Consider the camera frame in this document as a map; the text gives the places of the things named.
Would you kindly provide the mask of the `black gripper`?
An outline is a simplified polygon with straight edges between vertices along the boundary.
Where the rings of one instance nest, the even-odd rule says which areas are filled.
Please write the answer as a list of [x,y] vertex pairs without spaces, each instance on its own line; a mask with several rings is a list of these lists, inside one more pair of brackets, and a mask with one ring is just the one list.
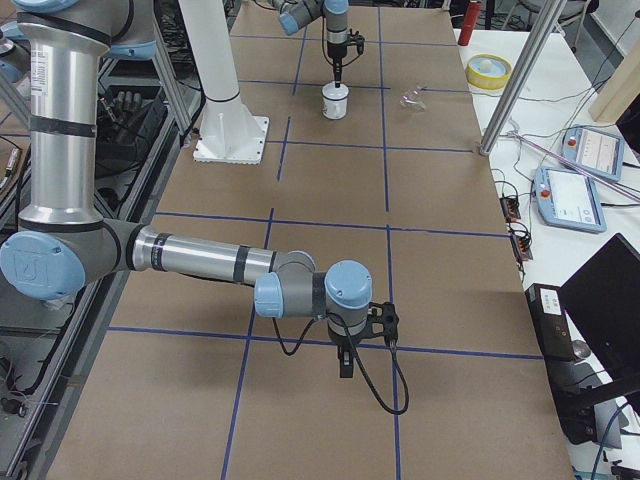
[[327,43],[327,54],[332,62],[334,87],[339,88],[342,83],[342,62],[347,55],[347,44],[343,43]]
[[338,314],[329,314],[327,317],[328,334],[338,350],[339,376],[341,378],[353,377],[353,358],[351,346],[357,346],[370,333],[367,321],[348,326]]

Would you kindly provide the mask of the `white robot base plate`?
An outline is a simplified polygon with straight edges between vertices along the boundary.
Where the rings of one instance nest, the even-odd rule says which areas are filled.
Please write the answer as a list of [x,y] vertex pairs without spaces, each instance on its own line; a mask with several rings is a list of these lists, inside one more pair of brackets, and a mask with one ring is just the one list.
[[196,162],[257,165],[269,129],[269,118],[249,115],[238,123],[228,123],[224,115],[204,118],[199,127],[193,158]]

